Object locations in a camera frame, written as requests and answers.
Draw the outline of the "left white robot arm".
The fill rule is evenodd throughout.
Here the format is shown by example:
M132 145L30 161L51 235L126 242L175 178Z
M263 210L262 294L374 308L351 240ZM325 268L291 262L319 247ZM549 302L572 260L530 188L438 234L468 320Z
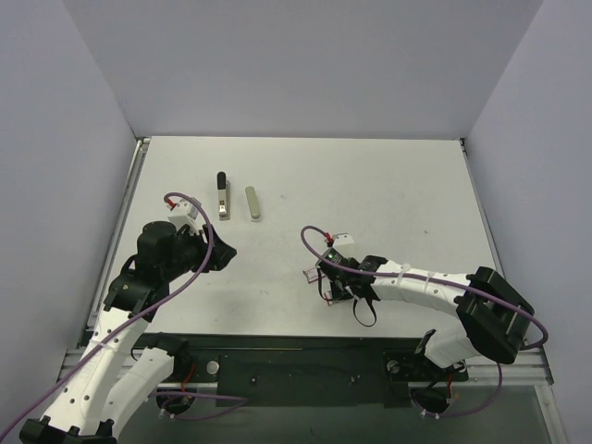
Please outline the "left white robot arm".
M39 419L19 432L23 443L114 443L130 417L164 380L181 380L192 367L186 340L159 334L127 372L121 369L170 284L192 272L220 271L236 256L208 225L166 221L145 225L137 252L112 281L92 337L57 384L60 393Z

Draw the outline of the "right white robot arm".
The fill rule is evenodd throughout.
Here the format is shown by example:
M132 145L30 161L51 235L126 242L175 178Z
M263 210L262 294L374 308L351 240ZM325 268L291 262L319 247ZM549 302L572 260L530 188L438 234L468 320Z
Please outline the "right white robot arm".
M372 314L375 302L405 302L456 320L454 327L425 333L413 355L414 370L424 378L476 356L513 364L535 313L502 275L484 266L469 274L436 273L373 255L358 262L330 248L316 267L333 296L364 301Z

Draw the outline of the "red white staple box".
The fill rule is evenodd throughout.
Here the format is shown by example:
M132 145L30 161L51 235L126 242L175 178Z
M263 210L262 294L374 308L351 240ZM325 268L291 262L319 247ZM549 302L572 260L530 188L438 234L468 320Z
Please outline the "red white staple box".
M323 277L322 271L318 267L311 267L302 271L308 284L317 282Z

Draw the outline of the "olive green stapler cover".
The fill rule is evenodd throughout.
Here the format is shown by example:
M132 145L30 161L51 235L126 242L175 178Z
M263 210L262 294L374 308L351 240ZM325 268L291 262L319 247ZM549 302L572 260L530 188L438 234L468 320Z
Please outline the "olive green stapler cover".
M245 188L245 196L247 200L247 204L250 211L250 216L252 222L258 222L261 220L262 213L261 207L259 204L259 199L256 193L256 190L253 186L248 186Z

